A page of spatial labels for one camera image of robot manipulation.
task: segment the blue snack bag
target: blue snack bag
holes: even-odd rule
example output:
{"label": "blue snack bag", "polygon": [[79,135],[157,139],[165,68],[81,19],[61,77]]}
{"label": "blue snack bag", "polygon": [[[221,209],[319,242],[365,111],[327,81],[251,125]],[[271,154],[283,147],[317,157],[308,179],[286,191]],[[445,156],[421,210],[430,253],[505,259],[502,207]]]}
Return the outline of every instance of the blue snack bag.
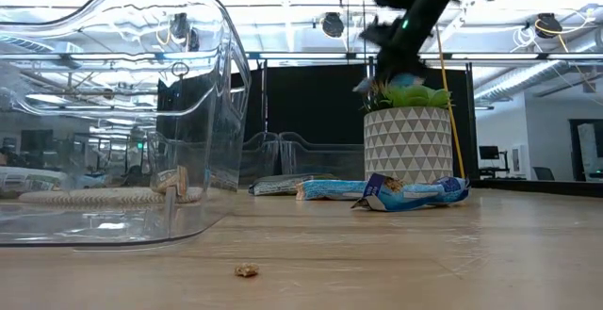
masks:
{"label": "blue snack bag", "polygon": [[401,182],[373,173],[363,197],[351,207],[375,211],[407,211],[425,205],[447,205],[464,200],[469,195],[468,181],[443,177],[432,184],[402,186]]}

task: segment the food crumb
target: food crumb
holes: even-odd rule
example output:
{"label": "food crumb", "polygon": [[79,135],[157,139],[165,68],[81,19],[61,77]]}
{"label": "food crumb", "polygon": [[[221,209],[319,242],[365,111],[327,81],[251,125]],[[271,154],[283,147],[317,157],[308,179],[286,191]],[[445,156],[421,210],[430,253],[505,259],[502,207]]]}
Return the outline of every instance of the food crumb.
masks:
{"label": "food crumb", "polygon": [[235,267],[235,275],[245,278],[253,277],[259,272],[259,270],[260,267],[258,267],[257,264],[243,263]]}

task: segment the potted plant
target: potted plant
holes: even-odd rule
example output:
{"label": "potted plant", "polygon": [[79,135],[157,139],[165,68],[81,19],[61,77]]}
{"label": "potted plant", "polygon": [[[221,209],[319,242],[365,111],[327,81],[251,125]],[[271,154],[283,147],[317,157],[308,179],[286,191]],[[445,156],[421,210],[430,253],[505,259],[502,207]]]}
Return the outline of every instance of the potted plant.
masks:
{"label": "potted plant", "polygon": [[405,183],[452,175],[449,92],[371,82],[365,102],[365,177]]}

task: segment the clear plastic container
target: clear plastic container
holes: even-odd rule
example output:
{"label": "clear plastic container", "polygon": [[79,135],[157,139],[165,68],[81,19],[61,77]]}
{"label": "clear plastic container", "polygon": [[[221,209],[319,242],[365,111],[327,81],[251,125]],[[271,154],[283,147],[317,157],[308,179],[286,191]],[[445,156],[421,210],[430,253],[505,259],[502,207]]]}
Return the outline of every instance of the clear plastic container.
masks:
{"label": "clear plastic container", "polygon": [[248,188],[257,178],[271,176],[279,155],[279,136],[260,132],[243,143],[243,158],[238,183]]}
{"label": "clear plastic container", "polygon": [[295,132],[281,139],[283,174],[331,173],[343,180],[365,180],[365,146],[313,144]]}
{"label": "clear plastic container", "polygon": [[160,242],[223,217],[251,84],[223,5],[37,12],[0,8],[0,244]]}

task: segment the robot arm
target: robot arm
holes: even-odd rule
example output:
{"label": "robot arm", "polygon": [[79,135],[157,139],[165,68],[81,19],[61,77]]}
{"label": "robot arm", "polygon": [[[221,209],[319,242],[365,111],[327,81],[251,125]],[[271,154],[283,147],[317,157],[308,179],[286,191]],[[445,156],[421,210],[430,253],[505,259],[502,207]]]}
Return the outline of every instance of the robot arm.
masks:
{"label": "robot arm", "polygon": [[381,47],[377,55],[377,81],[389,82],[401,73],[425,77],[427,68],[419,60],[418,51],[432,35],[433,27],[449,2],[450,0],[375,0],[382,7],[406,9],[404,16],[392,24],[371,24],[360,35]]}

